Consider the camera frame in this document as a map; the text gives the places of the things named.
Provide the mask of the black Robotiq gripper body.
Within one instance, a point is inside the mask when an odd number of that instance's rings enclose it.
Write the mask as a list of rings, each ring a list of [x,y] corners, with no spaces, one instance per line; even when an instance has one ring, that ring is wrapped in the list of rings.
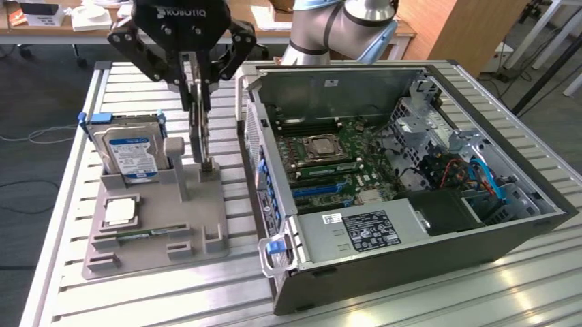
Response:
[[[165,50],[211,50],[229,26],[224,1],[135,1],[132,21]]]

